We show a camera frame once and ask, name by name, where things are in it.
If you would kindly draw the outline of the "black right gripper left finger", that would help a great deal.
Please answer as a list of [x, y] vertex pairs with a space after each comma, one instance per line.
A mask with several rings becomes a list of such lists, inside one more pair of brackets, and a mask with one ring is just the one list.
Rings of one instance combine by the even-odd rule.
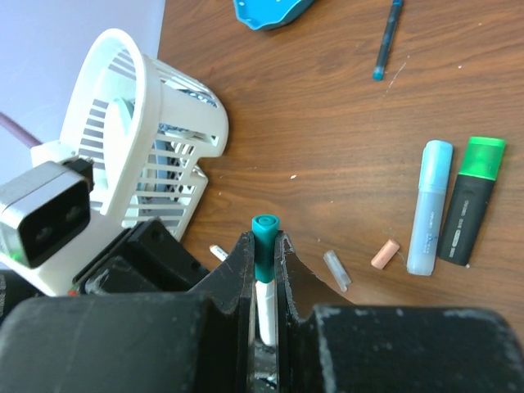
[[255, 240], [237, 239], [225, 261], [192, 294], [205, 297], [195, 392], [251, 392], [255, 365]]

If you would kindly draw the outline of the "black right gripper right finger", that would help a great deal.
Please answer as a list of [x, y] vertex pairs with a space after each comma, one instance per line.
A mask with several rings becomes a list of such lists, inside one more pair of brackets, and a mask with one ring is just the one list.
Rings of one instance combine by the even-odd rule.
[[279, 233], [274, 247], [278, 389], [334, 392], [336, 378], [316, 305], [335, 309], [351, 302], [329, 287], [299, 258], [291, 238]]

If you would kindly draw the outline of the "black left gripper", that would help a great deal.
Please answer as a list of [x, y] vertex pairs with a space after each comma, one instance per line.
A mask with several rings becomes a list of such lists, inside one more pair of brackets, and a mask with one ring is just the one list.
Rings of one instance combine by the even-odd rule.
[[70, 296], [180, 292], [210, 271], [159, 219], [125, 229], [72, 279]]

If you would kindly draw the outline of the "clear pen cap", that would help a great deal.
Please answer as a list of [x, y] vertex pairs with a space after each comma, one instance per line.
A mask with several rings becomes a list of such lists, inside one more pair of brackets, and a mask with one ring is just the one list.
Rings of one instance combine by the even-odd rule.
[[346, 272], [337, 254], [333, 250], [326, 251], [323, 255], [323, 260], [335, 278], [339, 288], [346, 292], [351, 284], [349, 274]]

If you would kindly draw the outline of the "white orange marker pen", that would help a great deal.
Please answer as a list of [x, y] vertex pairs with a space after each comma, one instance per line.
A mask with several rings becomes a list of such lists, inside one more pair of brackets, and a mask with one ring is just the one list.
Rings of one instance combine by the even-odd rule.
[[221, 262], [224, 262], [228, 258], [228, 252], [218, 245], [211, 245], [210, 252]]

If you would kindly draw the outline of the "teal marker cap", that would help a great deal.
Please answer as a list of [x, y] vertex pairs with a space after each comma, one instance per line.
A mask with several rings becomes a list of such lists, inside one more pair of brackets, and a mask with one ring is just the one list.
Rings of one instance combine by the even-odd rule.
[[255, 240], [255, 279], [270, 283], [274, 278], [274, 246], [280, 220], [275, 215], [257, 215], [251, 221]]

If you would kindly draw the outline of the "light blue highlighter pen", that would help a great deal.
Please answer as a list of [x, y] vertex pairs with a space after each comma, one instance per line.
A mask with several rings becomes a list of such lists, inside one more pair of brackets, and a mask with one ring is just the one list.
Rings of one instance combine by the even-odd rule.
[[423, 149], [406, 262], [410, 274], [429, 276], [433, 272], [453, 152], [452, 144], [441, 140], [431, 140]]

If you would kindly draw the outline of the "black green highlighter pen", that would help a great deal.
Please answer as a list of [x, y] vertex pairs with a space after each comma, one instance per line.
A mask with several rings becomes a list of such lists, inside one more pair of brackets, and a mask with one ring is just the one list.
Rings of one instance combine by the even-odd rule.
[[506, 141], [501, 138], [469, 138], [440, 235], [440, 259], [459, 266], [469, 263], [505, 147]]

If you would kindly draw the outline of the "blue ballpoint pen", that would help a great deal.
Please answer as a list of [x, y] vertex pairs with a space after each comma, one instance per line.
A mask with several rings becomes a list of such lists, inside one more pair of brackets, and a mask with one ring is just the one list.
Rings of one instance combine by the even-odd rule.
[[403, 0], [394, 0], [387, 17], [386, 27], [382, 36], [381, 45], [377, 54], [376, 64], [373, 69], [373, 80], [380, 81], [385, 74], [386, 64], [389, 59], [391, 44], [395, 37], [395, 30], [399, 23], [404, 5]]

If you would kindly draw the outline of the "white teal marker pen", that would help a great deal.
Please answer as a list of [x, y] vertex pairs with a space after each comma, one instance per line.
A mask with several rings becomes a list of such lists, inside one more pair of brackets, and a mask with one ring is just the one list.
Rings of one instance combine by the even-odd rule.
[[266, 346], [276, 346], [276, 305], [274, 281], [255, 284], [260, 338]]

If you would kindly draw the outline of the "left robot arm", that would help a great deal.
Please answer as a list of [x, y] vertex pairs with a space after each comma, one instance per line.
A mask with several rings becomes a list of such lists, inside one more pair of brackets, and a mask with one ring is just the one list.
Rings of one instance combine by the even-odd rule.
[[36, 269], [18, 252], [1, 256], [1, 317], [37, 296], [188, 291], [208, 273], [158, 219], [121, 228], [94, 215]]

